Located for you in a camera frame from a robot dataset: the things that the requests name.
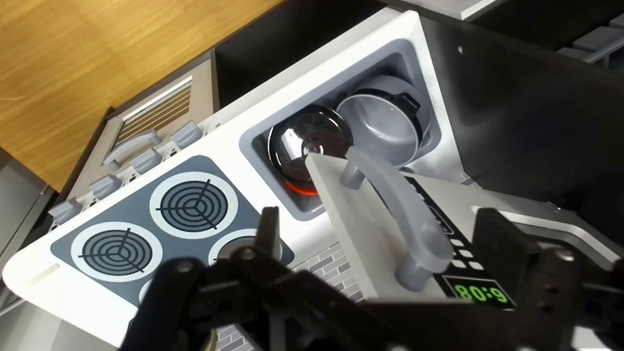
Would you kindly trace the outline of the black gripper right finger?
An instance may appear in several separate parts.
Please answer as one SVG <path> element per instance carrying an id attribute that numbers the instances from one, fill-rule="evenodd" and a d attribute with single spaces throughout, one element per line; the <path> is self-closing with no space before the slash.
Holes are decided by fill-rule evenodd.
<path id="1" fill-rule="evenodd" d="M 513 297 L 509 344 L 533 351 L 576 351 L 578 326 L 613 351 L 624 350 L 624 270 L 599 268 L 570 244 L 543 248 L 496 209 L 480 209 L 472 246 Z"/>

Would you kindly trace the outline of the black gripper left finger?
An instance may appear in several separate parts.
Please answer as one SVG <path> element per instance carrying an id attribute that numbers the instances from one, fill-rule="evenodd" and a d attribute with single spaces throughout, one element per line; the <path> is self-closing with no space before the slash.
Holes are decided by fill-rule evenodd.
<path id="1" fill-rule="evenodd" d="M 287 317 L 287 299 L 275 291 L 291 276 L 279 262 L 279 246 L 279 209 L 266 207 L 254 242 L 229 260 L 162 264 L 119 351 L 203 351 L 231 324 L 262 351 L 305 351 L 305 330 Z"/>

